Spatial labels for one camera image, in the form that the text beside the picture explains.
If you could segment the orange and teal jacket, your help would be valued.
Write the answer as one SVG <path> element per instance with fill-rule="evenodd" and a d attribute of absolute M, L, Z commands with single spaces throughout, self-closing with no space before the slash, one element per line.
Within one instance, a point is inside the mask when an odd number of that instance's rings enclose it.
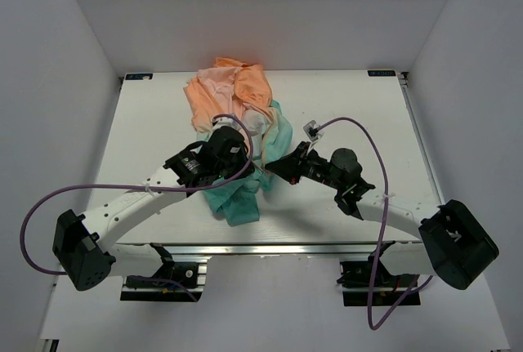
<path fill-rule="evenodd" d="M 212 120 L 234 115 L 248 129 L 241 131 L 253 154 L 254 173 L 203 194 L 213 213 L 230 226 L 260 220 L 257 193 L 273 187 L 273 174 L 265 165 L 283 157 L 293 138 L 293 128 L 273 97 L 263 66 L 217 57 L 213 66 L 201 69 L 184 87 L 198 140 L 208 140 Z"/>

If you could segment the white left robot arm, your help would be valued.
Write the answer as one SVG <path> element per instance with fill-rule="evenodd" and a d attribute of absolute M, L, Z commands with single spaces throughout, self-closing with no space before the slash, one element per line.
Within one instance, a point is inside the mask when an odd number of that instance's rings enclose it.
<path fill-rule="evenodd" d="M 173 278 L 175 261 L 159 243 L 129 245 L 119 240 L 131 229 L 185 200 L 194 188 L 253 171 L 244 136 L 232 127 L 216 129 L 165 161 L 143 185 L 80 215 L 68 210 L 57 220 L 52 251 L 80 292 L 105 278 L 145 277 L 163 286 Z"/>

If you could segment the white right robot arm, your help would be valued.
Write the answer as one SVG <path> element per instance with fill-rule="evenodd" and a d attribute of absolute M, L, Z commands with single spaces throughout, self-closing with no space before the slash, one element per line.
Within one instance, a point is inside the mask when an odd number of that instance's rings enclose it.
<path fill-rule="evenodd" d="M 334 201 L 346 215 L 362 221 L 384 221 L 416 238 L 415 242 L 385 243 L 376 250 L 369 277 L 386 286 L 398 275 L 437 276 L 465 290 L 498 257 L 499 249 L 465 204 L 416 203 L 388 197 L 366 182 L 356 154 L 336 149 L 322 158 L 302 142 L 290 154 L 267 163 L 266 169 L 291 185 L 308 178 L 335 189 Z"/>

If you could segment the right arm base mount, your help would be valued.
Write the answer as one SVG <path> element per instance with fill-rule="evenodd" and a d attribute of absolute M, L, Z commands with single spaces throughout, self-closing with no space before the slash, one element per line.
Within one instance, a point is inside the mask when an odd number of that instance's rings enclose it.
<path fill-rule="evenodd" d="M 345 307 L 365 307 L 367 305 L 372 262 L 342 261 L 340 269 L 341 276 L 337 279 L 337 284 L 342 289 L 343 305 Z M 412 281 L 413 275 L 391 276 L 379 266 L 373 289 L 373 306 L 392 306 Z"/>

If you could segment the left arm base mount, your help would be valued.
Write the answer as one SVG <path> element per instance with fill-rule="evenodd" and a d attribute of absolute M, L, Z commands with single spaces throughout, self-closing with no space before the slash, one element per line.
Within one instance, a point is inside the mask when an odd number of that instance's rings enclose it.
<path fill-rule="evenodd" d="M 203 293 L 203 262 L 175 259 L 162 245 L 151 243 L 162 265 L 152 275 L 127 275 L 121 301 L 197 303 Z"/>

